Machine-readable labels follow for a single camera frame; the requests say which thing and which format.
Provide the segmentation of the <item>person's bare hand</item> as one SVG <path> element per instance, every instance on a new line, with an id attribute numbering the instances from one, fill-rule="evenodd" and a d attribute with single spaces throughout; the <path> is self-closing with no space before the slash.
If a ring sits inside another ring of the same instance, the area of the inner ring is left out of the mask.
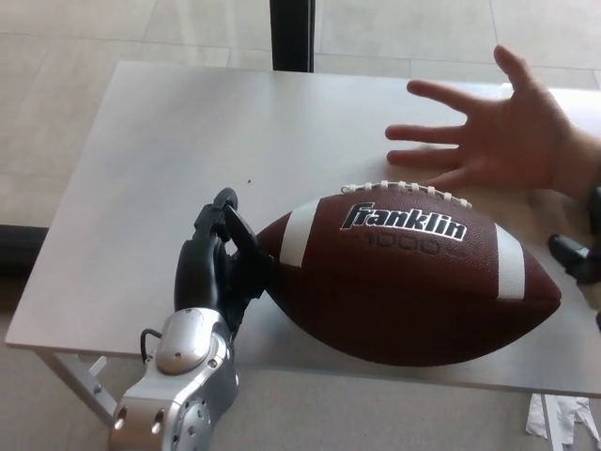
<path id="1" fill-rule="evenodd" d="M 526 61 L 499 45 L 494 59 L 512 95 L 503 100 L 474 97 L 424 80 L 407 84 L 410 94 L 442 103 L 465 115 L 461 126 L 397 124 L 385 135 L 422 143 L 392 150 L 392 165 L 438 169 L 428 184 L 442 191 L 464 186 L 500 190 L 550 189 L 578 199 L 598 181 L 600 141 L 576 127 Z"/>

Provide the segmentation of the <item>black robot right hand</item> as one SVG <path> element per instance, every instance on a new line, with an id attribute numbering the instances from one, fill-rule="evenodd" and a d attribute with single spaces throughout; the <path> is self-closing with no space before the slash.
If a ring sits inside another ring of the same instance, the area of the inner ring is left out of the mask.
<path id="1" fill-rule="evenodd" d="M 579 285 L 600 282 L 600 236 L 596 235 L 586 247 L 563 234 L 551 235 L 547 247 L 555 260 Z"/>

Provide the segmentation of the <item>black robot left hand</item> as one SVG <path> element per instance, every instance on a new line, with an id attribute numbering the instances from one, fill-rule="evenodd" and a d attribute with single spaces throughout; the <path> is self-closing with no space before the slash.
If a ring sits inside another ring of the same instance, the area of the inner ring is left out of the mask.
<path id="1" fill-rule="evenodd" d="M 275 260 L 237 212 L 238 197 L 222 189 L 193 223 L 181 248 L 175 278 L 174 308 L 208 308 L 220 313 L 237 335 L 245 310 L 273 278 Z"/>

